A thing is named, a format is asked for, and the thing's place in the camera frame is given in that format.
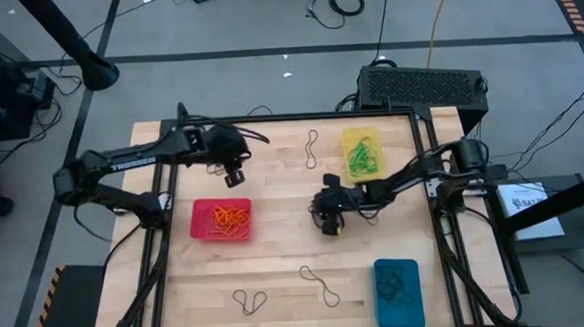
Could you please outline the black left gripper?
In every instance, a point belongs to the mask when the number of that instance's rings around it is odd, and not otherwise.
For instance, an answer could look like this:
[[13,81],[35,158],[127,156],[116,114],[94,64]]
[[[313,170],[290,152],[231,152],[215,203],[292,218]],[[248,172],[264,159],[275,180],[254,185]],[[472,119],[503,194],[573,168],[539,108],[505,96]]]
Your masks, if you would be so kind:
[[208,148],[205,163],[223,167],[228,188],[243,183],[245,175],[241,167],[252,156],[244,136],[234,127],[214,125],[203,137]]

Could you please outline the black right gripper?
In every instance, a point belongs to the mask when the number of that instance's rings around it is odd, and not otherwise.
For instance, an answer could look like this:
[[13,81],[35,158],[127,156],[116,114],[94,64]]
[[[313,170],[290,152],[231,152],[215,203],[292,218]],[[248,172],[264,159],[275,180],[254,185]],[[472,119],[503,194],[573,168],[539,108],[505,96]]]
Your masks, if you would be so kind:
[[339,235],[344,227],[344,212],[359,211],[366,194],[361,187],[343,187],[335,174],[323,176],[323,188],[316,193],[308,208],[315,225],[324,235]]

